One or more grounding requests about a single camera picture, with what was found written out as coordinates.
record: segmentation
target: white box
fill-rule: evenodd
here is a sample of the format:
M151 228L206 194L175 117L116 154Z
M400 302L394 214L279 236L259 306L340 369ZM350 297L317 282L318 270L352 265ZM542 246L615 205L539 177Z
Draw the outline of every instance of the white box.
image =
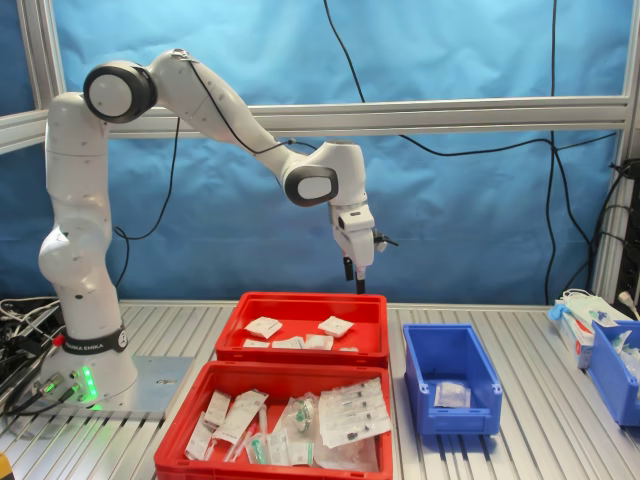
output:
M594 338L591 325L585 325L566 311L562 313L559 320L554 320L554 323L560 331L565 346L573 353L576 366L580 369L589 368Z

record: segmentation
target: white label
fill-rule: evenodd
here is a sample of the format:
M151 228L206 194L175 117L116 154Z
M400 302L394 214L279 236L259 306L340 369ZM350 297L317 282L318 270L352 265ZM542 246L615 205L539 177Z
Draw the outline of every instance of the white label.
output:
M204 414L204 423L213 428L218 428L222 425L230 403L231 397L228 395L220 393L217 390L213 392L213 396L207 407L207 412Z
M255 390L238 395L227 418L213 434L213 438L219 438L235 445L268 396L266 393Z
M342 337L351 327L353 327L353 323L338 317L329 317L318 325L320 330L324 330L329 335L337 338Z
M269 342L259 342L257 340L245 340L242 344L243 347L249 348L269 348Z
M293 337L289 340L274 341L273 348L292 348L301 350L304 348L304 339L302 337Z
M289 447L289 461L291 465L311 466L313 464L312 442L288 442L287 445Z
M213 440L211 430L204 424L204 412L200 414L196 428L191 434L189 443L184 453L191 460L209 460L213 451Z
M331 350L333 347L333 337L326 335L307 335L307 341L304 343L306 350Z
M249 323L245 330L261 338L268 339L282 328L282 324L274 318L260 317Z
M287 431L285 429L273 432L267 436L271 465L289 466L289 453L287 449Z

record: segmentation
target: transparent pouch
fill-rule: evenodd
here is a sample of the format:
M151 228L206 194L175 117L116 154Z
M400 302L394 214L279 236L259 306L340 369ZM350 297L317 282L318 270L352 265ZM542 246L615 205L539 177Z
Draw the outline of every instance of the transparent pouch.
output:
M348 443L357 442L366 438L375 437L391 430L391 419L373 420L357 425L326 429L322 433L322 440L329 448L339 447Z
M322 443L322 437L318 436L314 445L313 459L322 468L332 470L379 472L374 438L329 448Z
M244 448L249 457L249 463L252 465L270 465L269 448L267 438L262 433L256 433L253 437L247 439Z
M381 396L375 396L357 401L354 400L342 403L336 403L329 400L326 405L328 408L332 409L336 413L336 415L346 415L352 412L384 407L385 403L384 398L382 398Z
M291 465L313 464L314 439L318 431L318 397L311 393L289 399L284 412L283 430Z
M386 407L379 407L375 410L365 410L361 412L353 412L349 415L335 416L327 420L326 428L347 428L350 426L362 424L365 425L368 422L381 421L388 418Z
M347 395L351 393L367 392L371 390L375 390L378 392L382 391L382 386L380 384L379 378L374 378L373 380L369 380L368 382L356 383L355 385L350 385L348 387L334 388L327 393L334 395Z
M267 446L269 448L269 460L271 465L278 465L282 467L291 466L286 430L278 430L273 432L271 435L267 435Z

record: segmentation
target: red plastic bin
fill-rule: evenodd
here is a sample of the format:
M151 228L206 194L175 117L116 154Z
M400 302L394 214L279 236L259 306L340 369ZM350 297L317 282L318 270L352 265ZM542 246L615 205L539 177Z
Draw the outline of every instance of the red plastic bin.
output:
M312 390L319 394L322 390L352 385L361 381L380 378L382 392L389 410L389 377L387 370L371 367L333 366L326 368L316 365L276 365L264 363L210 362L207 363L180 411L172 422L154 461L159 480L329 480L365 479L391 480L393 460L391 432L376 437L379 473L364 473L344 470L329 470L311 467L276 467L251 465L245 453L235 463L222 461L228 450L228 443L219 442L208 461L189 460L184 449L195 428L200 413L207 409L213 391L218 389L228 395L237 396L256 388L269 394L267 399L268 431L271 433L289 401L289 397L299 397Z
M318 324L330 316L354 325L342 338L335 338L332 350L288 350L244 348L245 340L260 340L246 327L258 317L279 320L283 326L268 342L307 334L324 335ZM358 352L341 352L357 347ZM362 365L387 367L389 341L387 300L380 295L329 293L245 293L233 310L216 344L219 360L241 362L296 363L315 365Z

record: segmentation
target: plastic bag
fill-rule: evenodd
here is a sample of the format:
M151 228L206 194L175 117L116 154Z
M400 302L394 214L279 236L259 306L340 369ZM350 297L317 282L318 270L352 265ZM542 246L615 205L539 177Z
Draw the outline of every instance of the plastic bag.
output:
M318 397L311 393L289 399L283 429L287 433L287 452L291 465L313 464L313 449L318 430Z
M269 459L271 465L283 467L291 465L291 462L289 461L286 430L281 429L274 431L271 435L268 435L267 446L269 447Z
M627 367L627 370L629 370L629 373L640 383L640 360L635 359L627 352L620 352L620 359L622 363L624 363L624 366ZM637 398L640 399L640 390L638 390Z
M328 335L307 334L307 341L304 343L305 350L331 350L333 347L333 337Z
M318 410L322 442L329 448L391 430L380 379L322 392Z
M435 407L470 408L471 389L461 382L440 382L436 386Z
M322 468L379 472L376 441L373 437L329 448L322 443L322 435L318 434L314 447L313 458Z
M247 439L244 448L249 457L249 463L252 465L270 465L269 449L267 439L262 433L256 433L253 437Z
M616 351L618 355L620 355L620 353L622 352L622 349L624 348L624 342L627 341L627 338L629 337L629 335L631 335L631 330L627 330L626 332L621 333L616 338L614 338L613 341L611 342L613 349Z

